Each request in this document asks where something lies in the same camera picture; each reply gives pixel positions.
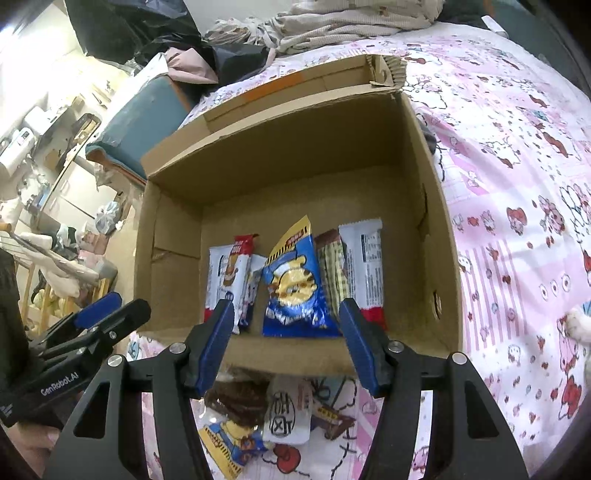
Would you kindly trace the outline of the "dark chocolate roll packet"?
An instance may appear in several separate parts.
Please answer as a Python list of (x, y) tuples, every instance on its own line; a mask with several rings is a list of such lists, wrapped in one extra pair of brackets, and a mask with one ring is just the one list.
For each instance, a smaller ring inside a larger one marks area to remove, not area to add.
[(245, 369), (218, 373), (204, 404), (242, 427), (263, 425), (270, 374)]

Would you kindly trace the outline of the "brown cardboard box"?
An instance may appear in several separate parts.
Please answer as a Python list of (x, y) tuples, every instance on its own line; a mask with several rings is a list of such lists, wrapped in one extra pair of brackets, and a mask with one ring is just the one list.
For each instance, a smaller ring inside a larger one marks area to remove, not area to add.
[(457, 249), (433, 157), (403, 92), (406, 64), (362, 54), (257, 87), (142, 161), (135, 257), (148, 337), (204, 320), (208, 251), (238, 234), (270, 254), (302, 217), (322, 233), (379, 218), (390, 337), (445, 357), (462, 346)]

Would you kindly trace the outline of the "blue tiger snack bag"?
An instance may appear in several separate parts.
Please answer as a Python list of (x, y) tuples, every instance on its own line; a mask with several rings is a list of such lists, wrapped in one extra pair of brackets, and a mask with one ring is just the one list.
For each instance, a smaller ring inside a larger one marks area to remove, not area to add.
[(271, 249), (262, 278), (269, 292), (263, 336), (335, 338), (341, 335), (322, 289), (321, 268), (307, 216), (287, 229)]

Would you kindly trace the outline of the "black plastic bag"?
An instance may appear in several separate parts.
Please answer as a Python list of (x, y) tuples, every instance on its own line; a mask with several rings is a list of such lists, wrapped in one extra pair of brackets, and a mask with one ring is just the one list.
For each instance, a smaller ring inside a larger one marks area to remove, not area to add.
[(82, 50), (98, 60), (144, 67), (158, 53), (195, 52), (221, 86), (259, 74), (271, 62), (264, 45), (206, 41), (183, 1), (72, 0), (65, 6)]

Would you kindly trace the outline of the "beige floral crumpled blanket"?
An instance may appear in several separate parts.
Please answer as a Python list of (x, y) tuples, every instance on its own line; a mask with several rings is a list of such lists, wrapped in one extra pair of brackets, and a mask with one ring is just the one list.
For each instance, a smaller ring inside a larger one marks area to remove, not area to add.
[(443, 0), (301, 1), (269, 20), (218, 20), (204, 39), (212, 45), (256, 45), (293, 55), (426, 29), (441, 15), (444, 4)]

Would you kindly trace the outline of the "white small snack packet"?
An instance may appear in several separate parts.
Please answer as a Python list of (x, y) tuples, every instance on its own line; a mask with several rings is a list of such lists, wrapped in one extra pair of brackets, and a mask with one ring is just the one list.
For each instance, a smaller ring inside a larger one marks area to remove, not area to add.
[(240, 330), (249, 328), (252, 322), (253, 307), (256, 302), (257, 290), (259, 289), (259, 280), (263, 272), (263, 266), (266, 263), (266, 257), (253, 255), (250, 260), (249, 275), (246, 277), (245, 295), (243, 295), (242, 315), (238, 321)]

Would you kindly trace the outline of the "white grey cat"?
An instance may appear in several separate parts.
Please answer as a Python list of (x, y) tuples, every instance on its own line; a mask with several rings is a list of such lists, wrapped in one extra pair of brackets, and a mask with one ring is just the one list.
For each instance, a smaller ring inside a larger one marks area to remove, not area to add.
[(586, 346), (591, 344), (591, 317), (582, 307), (569, 310), (564, 316), (563, 325), (567, 337)]

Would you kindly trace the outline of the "pink cartoon bed sheet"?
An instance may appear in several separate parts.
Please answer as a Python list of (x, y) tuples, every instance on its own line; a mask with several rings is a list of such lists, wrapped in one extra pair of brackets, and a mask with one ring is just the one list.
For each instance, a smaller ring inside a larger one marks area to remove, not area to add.
[(459, 268), (459, 350), (535, 472), (590, 416), (587, 350), (563, 325), (590, 300), (590, 102), (582, 92), (507, 39), (438, 24), (277, 59), (206, 97), (183, 127), (271, 81), (362, 54), (405, 61), (403, 92), (437, 137), (431, 155)]

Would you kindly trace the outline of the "brown chocolate bar packet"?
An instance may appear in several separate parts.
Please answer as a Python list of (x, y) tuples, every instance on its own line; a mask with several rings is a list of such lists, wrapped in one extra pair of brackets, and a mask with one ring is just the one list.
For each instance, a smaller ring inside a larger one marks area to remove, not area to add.
[(311, 431), (321, 428), (325, 439), (334, 441), (342, 436), (349, 428), (353, 427), (355, 419), (346, 416), (324, 403), (314, 400), (311, 410)]

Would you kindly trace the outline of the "yellow blue snack packet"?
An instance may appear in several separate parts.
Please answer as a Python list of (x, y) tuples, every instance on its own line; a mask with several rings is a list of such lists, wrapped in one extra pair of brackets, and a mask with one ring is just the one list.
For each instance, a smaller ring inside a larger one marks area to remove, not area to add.
[(198, 430), (207, 454), (225, 479), (238, 479), (247, 463), (270, 449), (259, 430), (231, 420), (214, 422)]

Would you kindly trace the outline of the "yellow checkered wafer packet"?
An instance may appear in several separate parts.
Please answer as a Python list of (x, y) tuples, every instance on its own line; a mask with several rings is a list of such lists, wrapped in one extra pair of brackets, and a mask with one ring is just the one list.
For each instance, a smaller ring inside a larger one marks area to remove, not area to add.
[(315, 251), (321, 269), (322, 289), (332, 318), (339, 321), (339, 305), (351, 296), (346, 275), (346, 250), (337, 229), (315, 237)]

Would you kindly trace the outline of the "pink cloth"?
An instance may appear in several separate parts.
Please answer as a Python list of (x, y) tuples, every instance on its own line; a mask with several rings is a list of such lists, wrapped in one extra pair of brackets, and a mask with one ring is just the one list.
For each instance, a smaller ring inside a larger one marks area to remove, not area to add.
[(214, 70), (193, 48), (188, 50), (169, 48), (164, 58), (168, 76), (176, 82), (193, 85), (218, 84)]

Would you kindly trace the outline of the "white red rice cake packet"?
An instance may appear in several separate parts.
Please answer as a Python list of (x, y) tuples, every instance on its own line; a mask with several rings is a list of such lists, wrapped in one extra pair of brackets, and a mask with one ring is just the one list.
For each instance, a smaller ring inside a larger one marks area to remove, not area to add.
[(386, 330), (382, 229), (380, 218), (369, 219), (339, 226), (339, 236), (345, 248), (349, 293), (363, 317)]

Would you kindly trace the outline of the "dark grey cloth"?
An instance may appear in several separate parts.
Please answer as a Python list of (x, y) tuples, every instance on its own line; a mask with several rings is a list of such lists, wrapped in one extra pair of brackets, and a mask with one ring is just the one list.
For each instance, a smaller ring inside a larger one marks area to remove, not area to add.
[(429, 150), (430, 150), (431, 154), (434, 155), (437, 151), (437, 148), (438, 148), (437, 137), (436, 137), (435, 133), (429, 127), (428, 122), (422, 113), (417, 113), (416, 118), (419, 122), (420, 128), (423, 132), (423, 135), (424, 135), (425, 141), (429, 147)]

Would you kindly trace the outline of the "sweet rice cake packet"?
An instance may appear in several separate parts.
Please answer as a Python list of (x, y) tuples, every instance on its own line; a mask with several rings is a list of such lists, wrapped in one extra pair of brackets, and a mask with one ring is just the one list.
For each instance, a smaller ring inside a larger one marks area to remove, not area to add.
[(256, 237), (257, 234), (237, 235), (231, 245), (213, 246), (208, 251), (204, 320), (211, 317), (219, 300), (228, 300), (233, 307), (232, 332), (235, 334), (240, 333), (240, 322), (245, 313), (246, 287)]

